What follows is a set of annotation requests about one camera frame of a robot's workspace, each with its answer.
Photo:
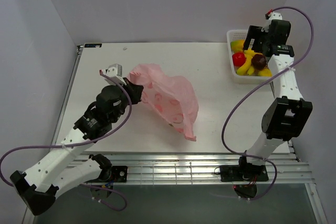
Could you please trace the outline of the dark red fake fruit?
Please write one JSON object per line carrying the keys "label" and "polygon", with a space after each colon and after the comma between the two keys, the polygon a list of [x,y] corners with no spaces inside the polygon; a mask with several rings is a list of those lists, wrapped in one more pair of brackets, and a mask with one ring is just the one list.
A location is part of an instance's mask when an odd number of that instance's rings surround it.
{"label": "dark red fake fruit", "polygon": [[257,70],[263,70],[267,65],[266,57],[262,54],[255,54],[251,59],[251,64]]}

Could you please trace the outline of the red fake apple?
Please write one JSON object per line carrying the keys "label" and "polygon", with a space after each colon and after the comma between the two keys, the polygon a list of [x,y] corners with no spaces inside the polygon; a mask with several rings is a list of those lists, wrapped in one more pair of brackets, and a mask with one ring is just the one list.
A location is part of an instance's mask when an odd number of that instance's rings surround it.
{"label": "red fake apple", "polygon": [[235,67],[241,67],[246,62],[246,57],[243,52],[232,54],[232,61]]}

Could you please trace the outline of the yellow fake banana bunch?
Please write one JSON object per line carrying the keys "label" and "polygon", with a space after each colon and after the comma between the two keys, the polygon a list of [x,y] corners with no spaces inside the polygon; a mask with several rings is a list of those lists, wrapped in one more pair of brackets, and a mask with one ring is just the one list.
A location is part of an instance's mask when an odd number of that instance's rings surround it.
{"label": "yellow fake banana bunch", "polygon": [[268,65],[263,70],[257,70],[251,64],[251,59],[255,54],[253,50],[243,51],[246,57],[246,62],[241,67],[236,67],[236,74],[239,76],[259,76],[259,77],[271,77],[272,73],[268,68]]}

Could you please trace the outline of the pink plastic bag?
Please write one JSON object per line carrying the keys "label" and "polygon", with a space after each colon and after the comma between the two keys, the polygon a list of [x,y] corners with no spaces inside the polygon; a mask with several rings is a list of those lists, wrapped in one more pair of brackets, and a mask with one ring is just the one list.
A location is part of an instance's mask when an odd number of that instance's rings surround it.
{"label": "pink plastic bag", "polygon": [[135,66],[127,79],[143,87],[141,101],[147,108],[183,134],[185,139],[196,141],[194,123],[199,103],[190,81],[183,76],[168,76],[160,65],[154,63]]}

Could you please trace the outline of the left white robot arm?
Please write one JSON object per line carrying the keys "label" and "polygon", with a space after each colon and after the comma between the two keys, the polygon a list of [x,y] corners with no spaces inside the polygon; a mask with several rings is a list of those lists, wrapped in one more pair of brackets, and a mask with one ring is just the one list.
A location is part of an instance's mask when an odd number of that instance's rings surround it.
{"label": "left white robot arm", "polygon": [[102,154],[90,155],[74,168],[67,167],[86,149],[113,134],[112,125],[127,108],[141,101],[144,87],[127,78],[123,81],[104,87],[60,144],[37,164],[11,174],[15,190],[34,216],[46,212],[59,196],[82,183],[112,181],[112,164]]}

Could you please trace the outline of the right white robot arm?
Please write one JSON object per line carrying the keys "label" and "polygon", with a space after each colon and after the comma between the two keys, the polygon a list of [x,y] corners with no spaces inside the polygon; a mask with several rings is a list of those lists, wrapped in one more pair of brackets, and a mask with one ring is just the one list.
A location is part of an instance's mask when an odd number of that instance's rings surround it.
{"label": "right white robot arm", "polygon": [[250,180],[263,174],[266,159],[283,142],[302,132],[311,112],[312,103],[304,100],[299,91],[294,63],[294,51],[287,45],[291,24],[280,18],[269,19],[265,26],[250,26],[246,38],[255,52],[262,53],[272,76],[274,102],[265,112],[257,141],[240,157],[237,174]]}

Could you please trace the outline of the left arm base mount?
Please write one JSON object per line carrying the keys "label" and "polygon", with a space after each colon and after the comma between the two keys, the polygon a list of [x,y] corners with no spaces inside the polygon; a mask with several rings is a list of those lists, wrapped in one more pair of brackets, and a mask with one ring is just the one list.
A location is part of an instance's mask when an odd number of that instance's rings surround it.
{"label": "left arm base mount", "polygon": [[96,179],[91,182],[113,182],[113,183],[125,183],[127,181],[128,167],[121,165],[112,165],[110,160],[102,154],[89,155],[89,159],[96,161],[99,164],[101,172]]}

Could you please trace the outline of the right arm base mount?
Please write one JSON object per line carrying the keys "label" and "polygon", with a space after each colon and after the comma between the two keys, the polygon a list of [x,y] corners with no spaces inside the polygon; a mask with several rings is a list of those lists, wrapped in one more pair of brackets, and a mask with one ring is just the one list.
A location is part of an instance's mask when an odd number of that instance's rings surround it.
{"label": "right arm base mount", "polygon": [[249,168],[242,168],[239,165],[221,165],[215,168],[214,174],[220,176],[221,182],[269,181],[265,165]]}

